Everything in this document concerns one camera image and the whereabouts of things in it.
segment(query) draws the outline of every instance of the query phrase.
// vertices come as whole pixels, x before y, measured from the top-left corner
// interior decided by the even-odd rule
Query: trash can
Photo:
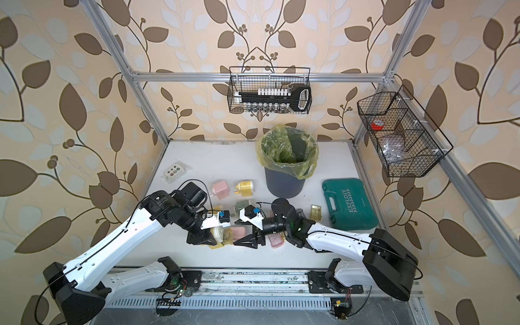
[[[258,161],[265,169],[267,188],[289,199],[298,195],[318,161],[318,143],[307,132],[283,124],[273,127],[256,143]]]

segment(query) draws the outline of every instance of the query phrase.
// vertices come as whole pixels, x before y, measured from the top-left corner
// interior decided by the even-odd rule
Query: wall
[[[366,143],[357,147],[361,159],[392,236],[419,259],[419,283],[439,325],[517,324],[520,282],[442,168],[390,179]]]
[[[381,73],[413,5],[409,0],[393,1],[383,10],[379,0],[98,3],[134,70],[222,73],[230,66],[249,71],[249,65]],[[349,107],[355,109],[354,103],[372,95],[376,87],[311,84],[309,115],[233,115],[224,83],[142,85],[167,134],[193,140],[252,140],[277,124],[296,125],[319,140],[349,139],[360,124]]]
[[[311,86],[309,114],[232,114],[223,95],[226,84],[148,84],[148,98],[167,134],[186,140],[253,140],[277,124],[304,129],[320,141],[351,139],[361,123],[355,103],[374,93],[370,83],[319,83]]]
[[[520,2],[446,1],[431,8],[397,80],[413,88],[454,156],[520,238]],[[430,35],[429,48],[422,46]]]
[[[220,66],[383,72],[410,0],[98,1],[136,71]]]
[[[396,77],[517,236],[519,9],[518,1],[432,1]],[[393,236],[420,260],[438,323],[518,323],[520,282],[441,167],[390,179],[368,138],[358,150]]]
[[[0,46],[0,314],[26,325],[43,269],[129,217],[163,146],[77,1],[1,1]],[[47,293],[39,321],[58,312]]]

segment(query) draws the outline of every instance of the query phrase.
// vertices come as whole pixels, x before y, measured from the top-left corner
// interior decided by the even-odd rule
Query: green box
[[[334,228],[345,231],[368,230],[379,224],[360,179],[328,179],[321,187]]]

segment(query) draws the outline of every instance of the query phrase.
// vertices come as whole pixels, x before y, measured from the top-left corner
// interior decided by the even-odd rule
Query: robotic arm
[[[141,202],[127,221],[88,251],[65,265],[49,265],[43,274],[67,324],[83,325],[106,305],[139,291],[178,288],[183,280],[181,269],[169,257],[131,271],[108,272],[168,224],[175,223],[187,230],[189,244],[216,245],[210,227],[228,226],[229,211],[208,213],[203,207],[206,200],[207,194],[194,183],[170,194],[155,192]],[[261,210],[253,206],[241,211],[242,222],[253,221],[255,227],[252,235],[234,244],[257,248],[258,244],[265,245],[266,234],[285,231],[287,241],[299,248],[331,251],[356,261],[333,261],[329,266],[333,272],[328,272],[333,276],[327,284],[331,289],[341,285],[378,285],[392,297],[409,299],[417,259],[386,231],[376,229],[369,235],[325,227],[298,216],[285,199],[275,200],[272,209],[273,219],[263,218]]]
[[[265,219],[260,208],[252,205],[241,211],[242,221],[250,220],[253,233],[234,245],[257,248],[265,245],[265,235],[285,232],[286,240],[298,248],[333,252],[354,261],[335,259],[329,266],[325,285],[338,292],[343,286],[377,285],[386,294],[408,301],[418,260],[383,229],[374,233],[353,233],[326,227],[296,213],[286,199],[271,204],[274,218]]]

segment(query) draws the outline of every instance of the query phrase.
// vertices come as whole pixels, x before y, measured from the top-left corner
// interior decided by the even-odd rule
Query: wire mesh basket
[[[234,114],[309,114],[310,68],[229,67],[228,105]]]
[[[453,149],[419,102],[425,116],[418,118],[412,112],[406,101],[411,99],[415,98],[401,86],[397,92],[380,92],[357,103],[359,117],[388,177],[423,177]],[[437,143],[425,124],[438,130],[446,142]]]

